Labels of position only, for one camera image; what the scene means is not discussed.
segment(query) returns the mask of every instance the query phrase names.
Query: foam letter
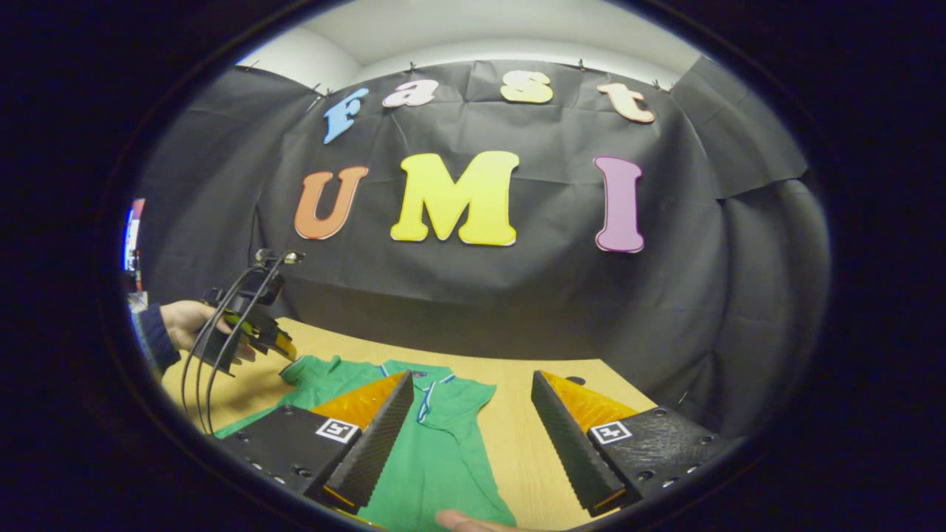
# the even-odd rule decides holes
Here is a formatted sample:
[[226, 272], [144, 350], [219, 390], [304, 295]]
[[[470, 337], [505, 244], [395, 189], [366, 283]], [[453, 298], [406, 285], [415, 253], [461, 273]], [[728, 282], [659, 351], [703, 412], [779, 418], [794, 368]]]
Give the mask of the foam letter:
[[638, 233], [640, 168], [617, 157], [595, 157], [594, 166], [604, 174], [604, 229], [595, 241], [605, 251], [636, 253], [644, 247]]
[[401, 162], [408, 173], [401, 218], [391, 228], [395, 240], [420, 241], [428, 228], [421, 222], [424, 205], [433, 231], [446, 240], [469, 205], [466, 223], [458, 231], [468, 244], [508, 246], [516, 241], [509, 225], [509, 180], [519, 156], [509, 151], [484, 151], [473, 157], [454, 183], [440, 155], [420, 153]]
[[433, 101], [433, 91], [437, 88], [434, 80], [409, 81], [397, 87], [396, 92], [390, 93], [381, 105], [385, 107], [400, 107], [408, 105], [416, 107]]
[[342, 186], [339, 188], [339, 196], [335, 199], [335, 207], [328, 218], [319, 220], [315, 217], [315, 208], [319, 204], [319, 198], [322, 197], [322, 189], [325, 184], [332, 179], [332, 172], [315, 172], [302, 182], [302, 196], [299, 198], [299, 206], [296, 207], [295, 227], [296, 233], [304, 239], [327, 239], [339, 232], [348, 219], [348, 211], [351, 209], [352, 200], [355, 199], [355, 188], [358, 186], [361, 178], [368, 175], [366, 167], [346, 168], [339, 172], [339, 181]]
[[611, 105], [614, 106], [614, 110], [624, 118], [644, 124], [654, 121], [653, 113], [638, 107], [637, 100], [644, 101], [644, 96], [641, 93], [629, 90], [623, 83], [598, 85], [598, 90], [607, 93], [611, 97]]
[[349, 118], [358, 114], [361, 110], [361, 100], [358, 98], [368, 94], [368, 87], [361, 87], [354, 93], [348, 95], [342, 101], [336, 103], [325, 111], [325, 118], [328, 119], [328, 133], [325, 134], [325, 144], [331, 142], [335, 137], [345, 130], [352, 127], [355, 120]]
[[513, 70], [502, 77], [502, 82], [505, 85], [499, 91], [509, 101], [545, 103], [552, 99], [552, 89], [549, 88], [552, 80], [541, 72]]

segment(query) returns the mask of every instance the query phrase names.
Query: monitor screen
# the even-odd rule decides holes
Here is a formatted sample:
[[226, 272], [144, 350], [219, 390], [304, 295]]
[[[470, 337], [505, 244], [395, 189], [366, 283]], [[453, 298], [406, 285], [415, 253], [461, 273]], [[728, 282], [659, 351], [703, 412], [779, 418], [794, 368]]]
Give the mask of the monitor screen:
[[141, 210], [145, 207], [144, 199], [137, 199], [131, 203], [128, 211], [128, 221], [125, 223], [125, 247], [122, 253], [122, 268], [126, 272], [135, 270], [134, 250], [138, 241], [138, 223], [141, 220]]

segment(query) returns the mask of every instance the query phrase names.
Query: human hand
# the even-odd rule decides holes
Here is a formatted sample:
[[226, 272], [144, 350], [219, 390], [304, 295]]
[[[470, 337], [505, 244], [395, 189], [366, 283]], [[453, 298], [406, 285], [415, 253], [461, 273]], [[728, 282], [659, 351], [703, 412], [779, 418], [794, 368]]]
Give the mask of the human hand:
[[459, 510], [440, 510], [434, 517], [437, 524], [453, 532], [539, 532], [525, 528], [513, 528], [505, 524], [478, 521]]
[[[197, 341], [197, 333], [207, 323], [217, 309], [204, 305], [199, 301], [176, 301], [161, 306], [161, 320], [165, 322], [167, 336], [176, 349], [190, 350]], [[223, 318], [217, 322], [217, 329], [225, 334], [230, 334], [232, 329], [223, 321]], [[240, 342], [236, 346], [236, 357], [234, 364], [241, 364], [239, 359], [247, 361], [256, 360], [256, 351], [246, 344], [243, 335], [240, 335]]]

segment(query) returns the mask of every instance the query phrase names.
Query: person's arm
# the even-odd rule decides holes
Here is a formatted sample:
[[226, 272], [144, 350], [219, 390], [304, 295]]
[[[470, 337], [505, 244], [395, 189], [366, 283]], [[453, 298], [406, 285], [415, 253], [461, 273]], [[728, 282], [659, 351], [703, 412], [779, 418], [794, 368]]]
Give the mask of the person's arm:
[[165, 321], [161, 316], [161, 307], [151, 305], [147, 309], [131, 314], [134, 332], [145, 355], [148, 368], [158, 377], [181, 359], [181, 354], [171, 343]]
[[[199, 301], [177, 301], [167, 305], [151, 305], [131, 314], [141, 350], [155, 375], [160, 378], [181, 359], [179, 350], [189, 350], [194, 346], [197, 332], [213, 317], [215, 310]], [[217, 328], [230, 334], [231, 329], [222, 318], [217, 322]], [[239, 364], [239, 359], [252, 361], [255, 351], [240, 338], [236, 356], [234, 364]]]

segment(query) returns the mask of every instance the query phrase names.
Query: orange letter u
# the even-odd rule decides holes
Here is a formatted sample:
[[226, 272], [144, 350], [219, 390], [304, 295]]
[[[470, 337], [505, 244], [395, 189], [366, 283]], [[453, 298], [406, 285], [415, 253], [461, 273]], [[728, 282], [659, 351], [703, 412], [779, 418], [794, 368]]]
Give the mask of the orange letter u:
[[302, 182], [302, 197], [296, 207], [296, 233], [304, 239], [327, 239], [338, 233], [348, 219], [348, 211], [355, 199], [355, 188], [366, 175], [367, 167], [346, 168], [339, 172], [339, 181], [342, 182], [339, 197], [335, 200], [332, 214], [324, 220], [315, 217], [315, 207], [319, 204], [325, 184], [332, 179], [332, 172], [318, 171], [306, 177]]

